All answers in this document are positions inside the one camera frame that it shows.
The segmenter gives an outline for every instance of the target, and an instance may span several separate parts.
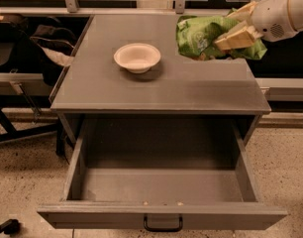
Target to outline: desk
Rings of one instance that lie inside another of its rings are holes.
[[[265,229],[286,215],[260,202],[245,151],[270,112],[249,67],[180,56],[177,20],[94,17],[51,106],[76,143],[63,202],[39,208],[53,227]],[[128,43],[157,47],[160,63],[118,67]]]

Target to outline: green bag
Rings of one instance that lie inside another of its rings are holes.
[[[231,56],[233,59],[243,58],[260,60],[267,49],[261,39],[253,46],[245,49],[220,51],[214,41],[239,24],[235,19],[223,16],[181,16],[176,26],[176,41],[181,55],[194,60],[222,59]]]

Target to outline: black handle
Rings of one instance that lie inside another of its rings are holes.
[[[148,232],[166,232],[166,233],[173,233],[173,232],[179,232],[183,228],[183,220],[182,217],[179,217],[179,226],[174,228],[155,228],[155,227],[149,227],[149,220],[148,217],[144,217],[144,227]]]

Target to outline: speckled floor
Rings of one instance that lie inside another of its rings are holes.
[[[0,144],[0,223],[17,218],[22,224],[12,237],[73,237],[72,230],[55,230],[36,213],[39,204],[60,200],[68,163],[54,151],[55,134]],[[74,237],[303,238],[303,120],[279,127],[266,122],[255,130],[247,151],[263,201],[289,212],[265,231],[74,230]],[[71,153],[66,147],[68,159]]]

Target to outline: empty drawer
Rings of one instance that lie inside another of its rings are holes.
[[[54,228],[266,229],[287,212],[259,201],[231,118],[85,119],[63,201],[39,214]]]

